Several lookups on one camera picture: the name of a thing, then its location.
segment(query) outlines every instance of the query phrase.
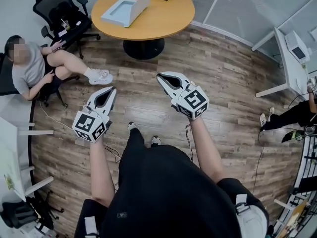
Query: white laptop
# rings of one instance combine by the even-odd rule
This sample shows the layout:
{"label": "white laptop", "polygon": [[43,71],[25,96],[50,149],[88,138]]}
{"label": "white laptop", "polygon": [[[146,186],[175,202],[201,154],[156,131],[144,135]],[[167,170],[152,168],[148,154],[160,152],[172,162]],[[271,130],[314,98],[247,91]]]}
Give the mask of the white laptop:
{"label": "white laptop", "polygon": [[102,16],[105,22],[129,27],[132,22],[149,6],[151,0],[118,0]]}

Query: chair armrest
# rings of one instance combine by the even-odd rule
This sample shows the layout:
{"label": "chair armrest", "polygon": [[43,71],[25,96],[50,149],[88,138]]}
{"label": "chair armrest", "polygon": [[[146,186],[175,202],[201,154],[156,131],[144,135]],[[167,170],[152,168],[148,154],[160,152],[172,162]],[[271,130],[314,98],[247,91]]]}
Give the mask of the chair armrest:
{"label": "chair armrest", "polygon": [[88,0],[76,0],[77,2],[79,2],[84,9],[85,15],[86,17],[88,17],[88,12],[87,12],[87,8],[86,8],[86,3],[88,3]]}
{"label": "chair armrest", "polygon": [[41,29],[41,34],[44,38],[49,37],[51,40],[54,40],[53,36],[49,34],[48,28],[46,26],[43,26]]}

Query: black table base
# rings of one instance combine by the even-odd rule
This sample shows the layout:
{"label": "black table base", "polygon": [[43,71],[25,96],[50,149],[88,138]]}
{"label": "black table base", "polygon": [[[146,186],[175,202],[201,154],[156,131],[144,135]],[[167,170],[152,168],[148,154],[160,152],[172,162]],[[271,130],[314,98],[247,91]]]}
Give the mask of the black table base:
{"label": "black table base", "polygon": [[124,51],[137,60],[157,57],[164,49],[164,38],[149,41],[123,41]]}

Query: white desk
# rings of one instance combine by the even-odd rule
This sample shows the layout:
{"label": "white desk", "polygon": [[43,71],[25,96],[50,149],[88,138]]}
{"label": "white desk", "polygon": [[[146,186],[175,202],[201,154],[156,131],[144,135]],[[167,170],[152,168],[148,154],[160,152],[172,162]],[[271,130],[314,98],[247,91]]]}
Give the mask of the white desk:
{"label": "white desk", "polygon": [[[276,37],[277,44],[281,52],[286,83],[256,93],[256,97],[262,97],[264,95],[268,95],[285,89],[291,89],[297,94],[307,93],[308,76],[306,70],[302,68],[302,65],[288,51],[284,34],[280,30],[275,28],[274,35]],[[304,95],[303,98],[308,99],[308,94]]]}
{"label": "white desk", "polygon": [[24,201],[26,196],[35,190],[43,187],[53,181],[53,177],[49,177],[29,188],[24,188],[22,177],[24,172],[29,172],[34,169],[34,166],[22,169],[20,168],[18,155],[18,138],[27,135],[46,135],[53,134],[53,130],[28,130],[29,126],[34,126],[34,123],[20,124],[27,129],[21,129],[7,122],[0,117],[0,175],[10,177],[14,184],[14,192]]}

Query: white sock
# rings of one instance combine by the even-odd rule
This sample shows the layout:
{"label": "white sock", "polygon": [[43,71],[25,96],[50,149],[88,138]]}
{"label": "white sock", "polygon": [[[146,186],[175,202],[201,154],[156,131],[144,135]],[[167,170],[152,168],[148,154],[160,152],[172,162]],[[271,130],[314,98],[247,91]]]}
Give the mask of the white sock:
{"label": "white sock", "polygon": [[86,76],[90,79],[93,76],[92,74],[93,74],[93,70],[88,67],[84,73],[84,76]]}

